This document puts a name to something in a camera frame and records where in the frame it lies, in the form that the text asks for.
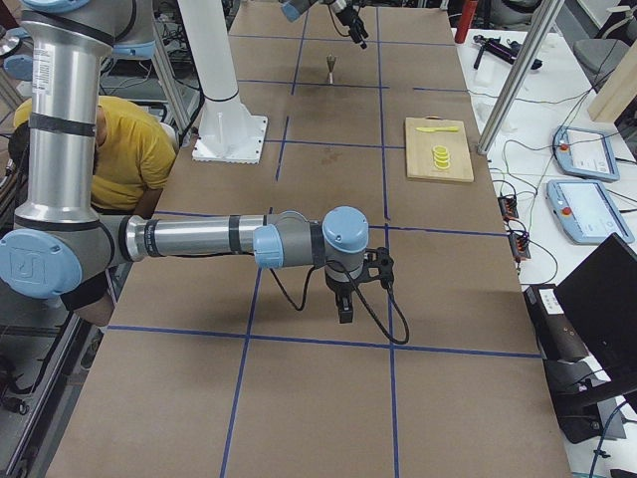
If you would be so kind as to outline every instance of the black monitor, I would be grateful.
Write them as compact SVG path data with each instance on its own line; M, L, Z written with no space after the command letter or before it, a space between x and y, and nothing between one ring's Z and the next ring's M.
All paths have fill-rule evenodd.
M554 393L558 418L586 416L591 405L618 395L637 410L637 254L612 234L554 292L611 378L597 386L589 382L586 390Z

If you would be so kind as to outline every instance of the gray end effector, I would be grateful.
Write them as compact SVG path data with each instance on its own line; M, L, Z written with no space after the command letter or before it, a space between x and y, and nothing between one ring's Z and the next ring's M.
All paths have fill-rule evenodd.
M288 0L281 6L281 9L288 20L295 22L301 18L318 0ZM347 34L356 44L360 44L363 50L367 48L365 38L369 35L365 30L365 24L358 16L358 12L347 2L347 0L327 0L323 1L329 9L336 15L343 27L347 27Z

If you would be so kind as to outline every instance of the yellow object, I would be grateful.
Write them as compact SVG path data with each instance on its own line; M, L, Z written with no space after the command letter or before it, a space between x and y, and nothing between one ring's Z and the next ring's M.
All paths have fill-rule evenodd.
M439 127L457 128L458 132L449 134L446 131L433 131L423 134L419 131L419 128ZM407 177L445 182L474 181L472 156L467 145L465 125L461 121L407 118L405 146Z
M100 97L106 117L106 141L98 147L91 202L102 209L131 211L145 189L162 189L175 152L159 121L137 105ZM31 100L16 109L13 125L28 120Z
M416 127L417 131L420 132L437 132L437 131L447 131L447 132L458 132L460 130L457 126L418 126Z

